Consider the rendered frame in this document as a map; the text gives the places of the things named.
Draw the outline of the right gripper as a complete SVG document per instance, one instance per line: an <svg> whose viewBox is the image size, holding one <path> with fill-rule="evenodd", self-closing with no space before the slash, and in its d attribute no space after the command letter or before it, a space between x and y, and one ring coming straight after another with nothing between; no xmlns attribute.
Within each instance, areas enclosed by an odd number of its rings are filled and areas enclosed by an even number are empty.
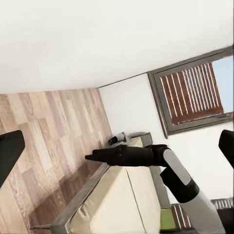
<svg viewBox="0 0 234 234"><path fill-rule="evenodd" d="M139 147L120 144L113 148L96 149L93 156L85 156L85 159L110 166L137 167L141 164L142 152Z"/></svg>

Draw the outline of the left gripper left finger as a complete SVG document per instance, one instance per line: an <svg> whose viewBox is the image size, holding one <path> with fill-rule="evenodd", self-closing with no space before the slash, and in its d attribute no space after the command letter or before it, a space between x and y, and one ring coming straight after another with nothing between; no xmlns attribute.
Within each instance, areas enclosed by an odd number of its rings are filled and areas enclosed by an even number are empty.
<svg viewBox="0 0 234 234"><path fill-rule="evenodd" d="M0 135L0 188L25 149L21 130Z"/></svg>

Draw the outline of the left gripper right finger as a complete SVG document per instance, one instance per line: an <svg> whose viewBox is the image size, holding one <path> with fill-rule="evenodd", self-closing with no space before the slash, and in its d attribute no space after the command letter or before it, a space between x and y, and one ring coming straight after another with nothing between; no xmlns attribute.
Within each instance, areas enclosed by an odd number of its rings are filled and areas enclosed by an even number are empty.
<svg viewBox="0 0 234 234"><path fill-rule="evenodd" d="M234 132L222 130L218 146L234 169Z"/></svg>

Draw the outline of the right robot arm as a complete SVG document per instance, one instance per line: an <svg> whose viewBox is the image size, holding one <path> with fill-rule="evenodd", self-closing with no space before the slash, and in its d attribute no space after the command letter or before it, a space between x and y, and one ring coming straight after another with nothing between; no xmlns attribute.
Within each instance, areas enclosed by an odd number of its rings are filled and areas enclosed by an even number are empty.
<svg viewBox="0 0 234 234"><path fill-rule="evenodd" d="M198 234L234 234L234 207L216 209L166 144L131 147L125 132L111 138L108 144L117 146L96 149L93 156L85 156L85 159L110 166L161 166L163 183L175 196Z"/></svg>

